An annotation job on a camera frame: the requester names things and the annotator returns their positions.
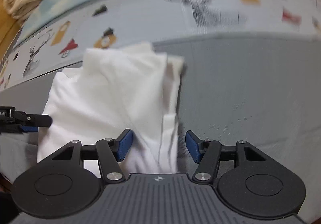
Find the printed deer bed sheet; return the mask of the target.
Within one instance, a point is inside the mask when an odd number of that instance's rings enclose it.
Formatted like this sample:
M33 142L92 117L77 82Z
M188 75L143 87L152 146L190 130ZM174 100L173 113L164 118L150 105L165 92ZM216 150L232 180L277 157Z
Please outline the printed deer bed sheet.
M318 39L320 0L97 0L17 42L1 89L80 62L88 48L229 32Z

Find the white small garment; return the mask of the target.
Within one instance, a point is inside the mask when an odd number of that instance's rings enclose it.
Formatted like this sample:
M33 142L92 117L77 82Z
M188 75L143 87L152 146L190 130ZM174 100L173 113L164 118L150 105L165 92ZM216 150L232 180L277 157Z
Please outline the white small garment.
M183 65L183 57L156 53L149 42L88 48L80 68L54 76L44 108L53 122L39 130L37 159L69 141L91 145L129 128L135 136L120 164L125 174L176 173Z

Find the wooden bed headboard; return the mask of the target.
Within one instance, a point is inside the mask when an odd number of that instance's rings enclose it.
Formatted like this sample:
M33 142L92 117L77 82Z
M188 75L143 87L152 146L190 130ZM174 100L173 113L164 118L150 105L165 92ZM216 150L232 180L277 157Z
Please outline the wooden bed headboard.
M5 10L3 5L3 0L1 0L1 59L4 57L8 47L10 46L11 42L14 40L15 36L20 30L20 26L16 22L15 19L13 19Z

